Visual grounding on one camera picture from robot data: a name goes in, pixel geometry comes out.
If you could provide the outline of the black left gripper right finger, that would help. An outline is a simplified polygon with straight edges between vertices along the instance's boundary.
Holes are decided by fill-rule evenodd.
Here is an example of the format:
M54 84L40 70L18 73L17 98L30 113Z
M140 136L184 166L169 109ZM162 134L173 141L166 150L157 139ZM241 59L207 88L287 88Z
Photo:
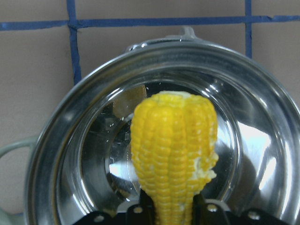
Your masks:
M256 208L250 208L240 215L235 215L225 202L216 199L205 199L202 194L198 194L193 198L192 224L286 225L287 223Z

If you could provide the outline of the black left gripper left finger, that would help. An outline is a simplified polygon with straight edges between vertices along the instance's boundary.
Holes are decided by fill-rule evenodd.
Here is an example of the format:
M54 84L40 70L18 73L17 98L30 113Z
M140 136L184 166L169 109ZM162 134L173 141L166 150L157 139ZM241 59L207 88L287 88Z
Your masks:
M139 203L126 212L112 217L102 211L94 211L81 218L82 225L154 225L155 210L152 199L141 189Z

